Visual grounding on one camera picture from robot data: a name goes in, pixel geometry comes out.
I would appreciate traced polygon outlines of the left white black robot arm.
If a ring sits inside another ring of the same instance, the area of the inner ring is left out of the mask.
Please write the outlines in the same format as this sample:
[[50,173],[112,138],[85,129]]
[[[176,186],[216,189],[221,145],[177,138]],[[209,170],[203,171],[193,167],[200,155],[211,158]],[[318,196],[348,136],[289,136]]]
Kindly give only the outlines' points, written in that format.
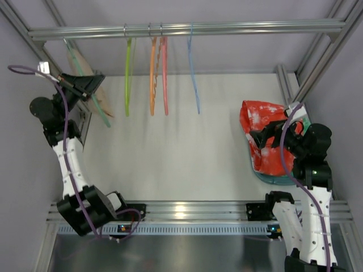
[[118,209],[126,207],[119,192],[104,194],[91,184],[83,161],[81,132],[69,118],[77,102],[90,99],[104,79],[102,74],[62,73],[52,80],[57,89],[52,99],[37,97],[29,105],[32,115],[40,120],[61,167],[63,194],[56,204],[57,210],[79,236],[96,232],[117,218]]

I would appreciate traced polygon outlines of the teal green hanger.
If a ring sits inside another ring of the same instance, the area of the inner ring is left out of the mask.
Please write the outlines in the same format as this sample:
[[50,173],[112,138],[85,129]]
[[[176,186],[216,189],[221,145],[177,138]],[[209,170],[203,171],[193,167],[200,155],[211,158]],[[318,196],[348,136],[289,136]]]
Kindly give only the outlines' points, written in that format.
[[[67,48],[67,51],[69,51],[72,55],[72,57],[74,58],[75,60],[75,64],[77,66],[77,69],[78,71],[80,72],[80,76],[85,76],[82,72],[82,70],[80,69],[80,65],[78,63],[78,61],[75,59],[75,56],[74,56],[74,53],[72,52],[73,49],[76,49],[75,47],[73,47],[71,45],[71,43],[69,41],[67,41],[66,39],[64,39],[64,43],[66,45],[66,48]],[[98,110],[98,115],[101,117],[101,119],[103,120],[104,124],[106,125],[106,127],[110,128],[111,127],[111,123],[109,121],[109,116],[107,116],[103,110],[101,109],[100,105],[98,104],[97,102],[97,99],[96,99],[96,96],[95,96],[95,93],[91,96],[91,99],[90,99],[95,105],[96,105],[96,108]]]

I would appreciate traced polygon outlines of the beige trousers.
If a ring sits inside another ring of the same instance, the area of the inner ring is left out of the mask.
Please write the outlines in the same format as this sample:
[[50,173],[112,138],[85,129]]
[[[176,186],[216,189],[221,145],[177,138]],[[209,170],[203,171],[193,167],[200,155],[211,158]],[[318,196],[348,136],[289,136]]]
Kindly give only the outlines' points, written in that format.
[[[85,60],[85,58],[80,54],[80,52],[76,49],[73,49],[72,52],[74,53],[75,59],[78,61],[79,65],[80,65],[80,69],[82,70],[83,74],[85,76],[94,75],[94,72],[93,72],[91,66],[88,64],[88,62]],[[72,74],[76,75],[76,76],[80,76],[80,72],[77,69],[75,60],[69,51],[67,51],[67,60],[70,65]],[[106,95],[103,87],[99,87],[96,90],[95,96],[96,96],[97,102],[100,105],[103,112],[109,117],[114,117],[113,110],[108,102],[107,95]],[[98,113],[96,105],[91,100],[89,100],[87,103],[88,103],[88,106],[90,107],[91,111],[93,111],[94,113]]]

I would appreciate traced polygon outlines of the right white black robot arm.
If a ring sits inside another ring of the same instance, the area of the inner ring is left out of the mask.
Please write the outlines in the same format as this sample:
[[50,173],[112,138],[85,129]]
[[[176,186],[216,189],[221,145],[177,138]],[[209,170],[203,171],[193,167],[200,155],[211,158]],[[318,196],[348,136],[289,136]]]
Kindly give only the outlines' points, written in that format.
[[[286,246],[285,271],[344,271],[339,266],[331,239],[330,199],[332,171],[326,161],[331,145],[331,130],[322,124],[311,124],[305,133],[296,133],[297,124],[284,130],[284,120],[272,121],[250,135],[258,148],[273,138],[272,147],[284,147],[295,158],[292,176],[301,189],[302,213],[297,214],[293,196],[271,191],[265,204],[277,219]],[[279,143],[284,136],[283,144]]]

